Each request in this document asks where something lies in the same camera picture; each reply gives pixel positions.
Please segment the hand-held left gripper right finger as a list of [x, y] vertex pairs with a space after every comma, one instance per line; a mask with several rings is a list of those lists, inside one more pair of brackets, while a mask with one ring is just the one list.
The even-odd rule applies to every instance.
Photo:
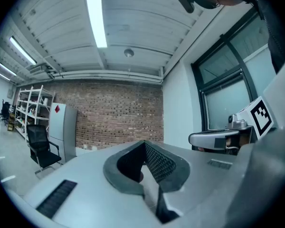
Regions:
[[149, 171], [164, 193], [178, 191], [190, 175], [190, 165], [182, 157], [150, 141], [144, 142]]

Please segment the person's right hand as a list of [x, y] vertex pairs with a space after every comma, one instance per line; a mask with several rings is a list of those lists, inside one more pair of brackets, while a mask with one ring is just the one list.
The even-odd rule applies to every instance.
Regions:
[[251, 130], [241, 130], [238, 134], [226, 138], [226, 154], [237, 155], [240, 148], [250, 143]]

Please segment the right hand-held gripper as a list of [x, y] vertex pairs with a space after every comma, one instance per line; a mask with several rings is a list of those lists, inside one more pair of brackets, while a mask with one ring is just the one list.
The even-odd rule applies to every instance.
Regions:
[[260, 96], [236, 114], [230, 115], [224, 129], [192, 133], [189, 135], [189, 143], [192, 149], [198, 151], [225, 151], [226, 138], [229, 136], [250, 129], [250, 143], [254, 143], [271, 131], [273, 126], [274, 118]]

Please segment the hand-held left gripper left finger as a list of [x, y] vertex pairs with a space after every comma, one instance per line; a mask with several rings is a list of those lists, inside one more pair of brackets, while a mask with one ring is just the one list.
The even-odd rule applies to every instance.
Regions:
[[119, 192], [143, 195], [140, 177], [145, 161], [145, 141], [139, 141], [107, 158], [103, 173], [107, 181]]

